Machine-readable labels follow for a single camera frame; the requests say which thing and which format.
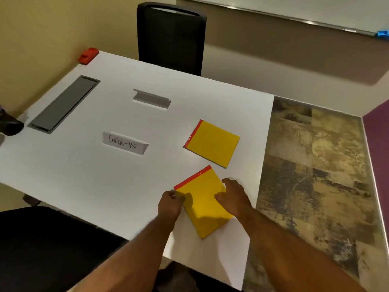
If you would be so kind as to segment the yellow notepad with red binding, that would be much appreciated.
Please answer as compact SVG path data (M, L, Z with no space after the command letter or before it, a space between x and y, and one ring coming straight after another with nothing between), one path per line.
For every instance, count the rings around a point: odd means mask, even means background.
M201 119L183 148L227 168L239 140L239 136Z
M201 239L232 219L215 199L215 195L224 193L226 188L210 165L173 188L177 196L183 196L182 205Z

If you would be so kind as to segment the red stapler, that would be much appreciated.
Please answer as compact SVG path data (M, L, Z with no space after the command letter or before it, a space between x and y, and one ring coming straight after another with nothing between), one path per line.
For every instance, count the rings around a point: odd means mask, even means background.
M88 65L99 53L97 48L88 48L80 55L78 62L82 65Z

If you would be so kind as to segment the person's right forearm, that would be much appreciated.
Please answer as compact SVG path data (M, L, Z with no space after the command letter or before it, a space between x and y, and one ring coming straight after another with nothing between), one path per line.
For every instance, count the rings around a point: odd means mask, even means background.
M252 207L234 216L276 292L367 292L326 254Z

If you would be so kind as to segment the black office chair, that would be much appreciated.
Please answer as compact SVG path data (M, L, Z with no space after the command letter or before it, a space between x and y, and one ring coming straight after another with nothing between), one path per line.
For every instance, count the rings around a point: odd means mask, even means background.
M206 15L177 5L156 2L139 4L139 60L201 76L206 24Z

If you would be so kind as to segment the white folded paper sign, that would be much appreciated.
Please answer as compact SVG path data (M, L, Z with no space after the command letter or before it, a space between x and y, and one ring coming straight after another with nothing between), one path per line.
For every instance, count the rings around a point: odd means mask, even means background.
M117 133L102 132L102 143L110 147L143 156L149 144Z

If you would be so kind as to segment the person's left forearm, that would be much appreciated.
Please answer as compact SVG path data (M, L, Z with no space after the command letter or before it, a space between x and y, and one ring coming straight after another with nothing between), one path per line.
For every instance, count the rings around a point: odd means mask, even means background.
M177 214L159 213L74 288L74 292L152 292Z

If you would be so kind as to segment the black chair seat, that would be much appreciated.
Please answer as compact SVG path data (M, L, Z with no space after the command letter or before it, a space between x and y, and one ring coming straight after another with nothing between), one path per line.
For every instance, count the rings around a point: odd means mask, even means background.
M67 292L127 242L49 207L0 212L0 292Z

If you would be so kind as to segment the grey folded paper sign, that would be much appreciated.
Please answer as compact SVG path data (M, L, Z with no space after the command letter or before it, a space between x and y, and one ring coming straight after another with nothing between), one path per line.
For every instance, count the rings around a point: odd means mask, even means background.
M133 97L134 101L148 104L157 108L168 109L172 102L171 99L156 94L148 93L137 89L133 89L133 91L136 93Z

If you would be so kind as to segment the whiteboard with metal tray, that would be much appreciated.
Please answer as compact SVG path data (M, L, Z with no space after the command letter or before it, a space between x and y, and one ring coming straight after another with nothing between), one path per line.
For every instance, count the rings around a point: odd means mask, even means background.
M187 0L374 37L389 29L389 0Z

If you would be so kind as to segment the person's right hand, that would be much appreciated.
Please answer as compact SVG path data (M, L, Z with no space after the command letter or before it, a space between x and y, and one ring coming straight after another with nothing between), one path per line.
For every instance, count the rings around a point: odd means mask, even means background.
M228 193L231 197L230 204L222 207L239 220L242 215L252 208L250 199L243 186L235 179L224 178L221 181L225 186L224 192Z

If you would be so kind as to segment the person's left hand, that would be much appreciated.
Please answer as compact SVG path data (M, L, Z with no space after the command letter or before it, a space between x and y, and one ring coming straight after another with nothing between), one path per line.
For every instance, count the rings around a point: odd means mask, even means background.
M182 205L176 203L169 197L169 191L162 194L158 204L158 217L166 220L170 225L175 225L180 213Z

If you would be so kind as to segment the black rounded object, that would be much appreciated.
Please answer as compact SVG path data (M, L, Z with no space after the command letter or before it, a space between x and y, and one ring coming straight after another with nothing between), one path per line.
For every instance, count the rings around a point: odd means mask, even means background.
M24 128L24 123L8 114L2 106L0 106L0 133L6 136L14 136L20 133Z

